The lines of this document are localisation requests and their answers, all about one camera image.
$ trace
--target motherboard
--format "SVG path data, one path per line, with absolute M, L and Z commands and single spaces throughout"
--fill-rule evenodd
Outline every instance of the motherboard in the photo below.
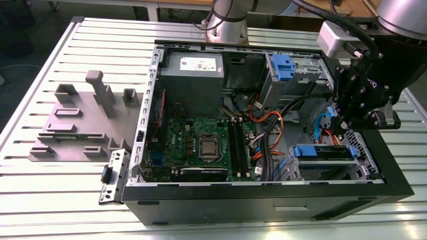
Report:
M 171 118 L 166 149 L 144 160 L 150 182 L 256 181 L 248 144 L 255 129 L 239 119 Z

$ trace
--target green circuit board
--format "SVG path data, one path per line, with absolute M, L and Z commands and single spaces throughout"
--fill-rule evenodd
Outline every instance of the green circuit board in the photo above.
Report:
M 242 124 L 246 141 L 255 134 L 254 124 Z M 167 126 L 166 150 L 162 156 L 152 153 L 146 166 L 151 165 L 151 180 L 170 182 L 172 168 L 200 167 L 222 168 L 228 170 L 228 182 L 256 181 L 254 167 L 251 167 L 250 152 L 246 151 L 250 177 L 232 175 L 232 158 L 230 151 L 228 120 L 214 118 L 171 118 Z M 200 139 L 218 139 L 219 157 L 212 162 L 200 158 Z M 162 158 L 162 165 L 152 165 L 152 158 Z

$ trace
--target screw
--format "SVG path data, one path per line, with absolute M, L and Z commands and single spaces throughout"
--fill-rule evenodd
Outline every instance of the screw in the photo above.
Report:
M 359 51 L 354 51 L 353 53 L 358 58 L 363 58 L 363 53 Z

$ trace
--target metal workbench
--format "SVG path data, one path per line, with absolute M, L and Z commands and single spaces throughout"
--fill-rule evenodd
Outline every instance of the metal workbench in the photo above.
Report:
M 317 37 L 310 32 L 248 31 L 250 44 L 259 46 L 318 49 Z M 395 105 L 402 128 L 382 135 L 415 195 L 335 221 L 144 226 L 124 205 L 99 206 L 104 163 L 27 160 L 58 85 L 90 90 L 86 73 L 102 70 L 114 92 L 143 92 L 155 39 L 200 42 L 204 34 L 179 23 L 86 18 L 70 24 L 0 135 L 2 237 L 427 239 L 427 115 L 409 90 Z

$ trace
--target power supply label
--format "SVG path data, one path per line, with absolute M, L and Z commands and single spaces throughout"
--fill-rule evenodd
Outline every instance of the power supply label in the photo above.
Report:
M 184 71 L 216 71 L 215 58 L 183 57 L 180 59 L 180 70 Z

